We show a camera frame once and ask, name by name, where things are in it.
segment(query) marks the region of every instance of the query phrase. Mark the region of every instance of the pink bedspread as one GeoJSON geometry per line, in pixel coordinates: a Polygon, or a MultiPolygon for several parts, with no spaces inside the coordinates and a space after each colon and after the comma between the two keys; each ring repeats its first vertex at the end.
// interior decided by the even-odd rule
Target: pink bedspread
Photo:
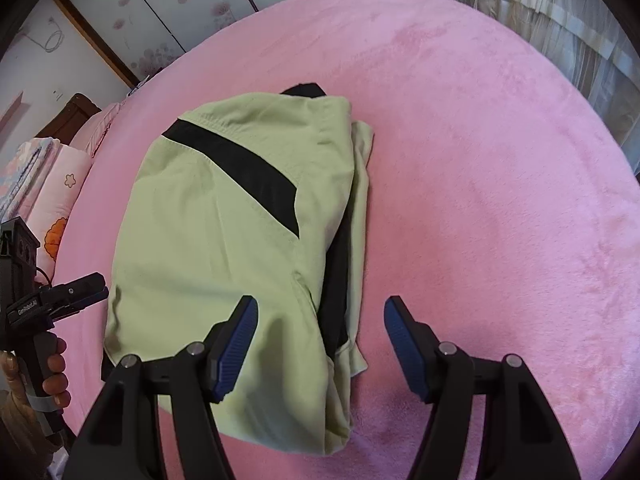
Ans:
{"type": "MultiPolygon", "coordinates": [[[[522,355],[600,478],[640,419],[640,187],[580,94],[499,23],[451,0],[288,0],[153,78],[113,121],[74,207],[56,281],[109,281],[149,144],[185,110],[318,82],[375,130],[354,431],[330,458],[223,439],[239,480],[404,479],[428,408],[383,326],[401,294],[476,356],[522,355]]],[[[99,389],[104,306],[60,323],[78,430],[99,389]]],[[[476,410],[462,478],[474,476],[476,410]]],[[[173,478],[178,460],[169,439],[173,478]]]]}

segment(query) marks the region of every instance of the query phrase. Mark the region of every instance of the jacket sleeve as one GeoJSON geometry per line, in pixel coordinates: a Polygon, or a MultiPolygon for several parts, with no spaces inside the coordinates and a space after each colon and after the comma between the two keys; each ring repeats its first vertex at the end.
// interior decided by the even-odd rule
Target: jacket sleeve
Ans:
{"type": "Polygon", "coordinates": [[[62,439],[47,439],[37,422],[27,420],[20,412],[13,396],[0,392],[0,446],[24,480],[42,480],[47,478],[47,467],[62,446],[62,439]]]}

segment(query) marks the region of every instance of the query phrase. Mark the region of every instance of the blue gripper pad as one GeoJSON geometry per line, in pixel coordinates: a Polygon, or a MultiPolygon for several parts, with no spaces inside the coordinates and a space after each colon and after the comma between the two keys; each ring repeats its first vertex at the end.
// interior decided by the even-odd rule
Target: blue gripper pad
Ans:
{"type": "Polygon", "coordinates": [[[229,343],[218,360],[218,383],[213,391],[214,402],[233,391],[244,363],[244,358],[258,327],[258,303],[251,298],[244,314],[238,321],[236,329],[229,338],[229,343]]]}
{"type": "Polygon", "coordinates": [[[429,393],[426,363],[392,298],[385,303],[385,327],[409,389],[425,402],[429,393]]]}

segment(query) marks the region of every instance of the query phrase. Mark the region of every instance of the orange flower print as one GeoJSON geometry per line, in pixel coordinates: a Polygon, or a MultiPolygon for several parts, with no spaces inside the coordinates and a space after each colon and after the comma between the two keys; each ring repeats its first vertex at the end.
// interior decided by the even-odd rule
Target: orange flower print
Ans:
{"type": "Polygon", "coordinates": [[[59,218],[55,224],[51,226],[51,229],[47,231],[44,237],[44,250],[51,256],[53,261],[56,261],[58,257],[58,249],[60,248],[60,240],[62,240],[62,233],[65,232],[66,218],[59,218]]]}

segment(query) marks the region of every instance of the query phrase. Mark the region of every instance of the wooden headboard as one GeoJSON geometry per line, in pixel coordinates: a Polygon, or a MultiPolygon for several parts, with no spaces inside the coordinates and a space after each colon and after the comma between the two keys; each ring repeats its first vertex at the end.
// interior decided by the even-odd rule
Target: wooden headboard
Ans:
{"type": "Polygon", "coordinates": [[[94,105],[88,97],[76,94],[69,99],[63,110],[41,129],[36,137],[53,137],[59,139],[62,144],[69,144],[89,117],[99,111],[100,108],[94,105]]]}

